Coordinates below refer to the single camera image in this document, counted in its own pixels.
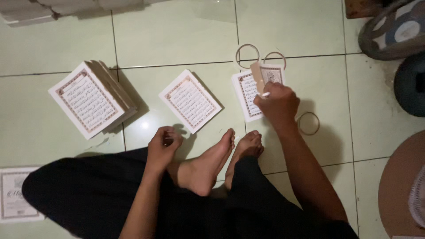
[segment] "hand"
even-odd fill
[[[147,145],[146,172],[161,174],[173,160],[176,150],[181,146],[183,137],[172,126],[158,129]]]
[[[257,95],[254,99],[254,104],[260,108],[276,132],[279,133],[289,129],[297,130],[295,115],[297,114],[300,99],[295,92],[287,86],[271,81],[264,86],[264,92],[270,92],[268,98],[262,99]]]

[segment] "bare foot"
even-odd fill
[[[264,151],[261,144],[261,134],[254,130],[246,134],[236,146],[232,159],[230,160],[229,167],[226,171],[226,179],[224,186],[230,190],[232,188],[233,174],[235,172],[235,164],[244,156],[254,156],[258,158]]]
[[[189,189],[197,195],[208,196],[214,187],[218,173],[235,147],[234,140],[235,132],[230,128],[217,144],[199,157],[180,163],[174,178],[173,169],[169,168],[168,171],[174,182],[177,182],[179,187]]]

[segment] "person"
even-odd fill
[[[258,131],[235,147],[229,129],[199,157],[174,162],[182,137],[170,126],[159,128],[147,148],[47,164],[27,177],[23,196],[84,239],[357,238],[298,132],[294,118],[300,100],[279,83],[267,83],[264,92],[269,97],[257,96],[254,103],[279,137],[302,209],[262,174],[257,159],[264,147]],[[209,196],[234,148],[224,181],[227,196]]]

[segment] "tiled floor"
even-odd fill
[[[354,230],[362,239],[388,238],[377,207],[380,175],[395,148],[425,128],[424,119],[405,113],[394,98],[392,79],[400,61],[361,54],[357,36],[366,19],[345,19],[341,0],[199,3],[170,0],[22,28],[0,23],[0,167],[145,147],[159,126],[181,125],[157,95],[187,68],[224,110],[197,134],[185,136],[178,157],[201,154],[230,127],[241,137],[257,129],[266,146],[263,173],[297,203],[275,133],[265,120],[244,122],[230,82],[239,72],[232,63],[237,45],[253,43],[262,56],[278,49],[290,57],[286,83],[302,99],[299,113],[313,111],[321,122],[319,132],[305,140]],[[255,57],[241,51],[243,60]],[[86,141],[47,90],[91,59],[117,69],[140,111],[115,132]],[[72,238],[49,220],[0,225],[0,238],[29,237]]]

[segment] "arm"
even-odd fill
[[[155,237],[159,187],[167,165],[180,147],[181,136],[171,126],[158,129],[148,145],[148,156],[142,182],[137,190],[119,239]]]
[[[298,132],[295,122],[300,100],[295,93],[279,83],[267,83],[267,99],[257,96],[259,106],[276,130],[285,155],[289,180],[303,210],[320,219],[348,222],[344,207],[313,153]]]

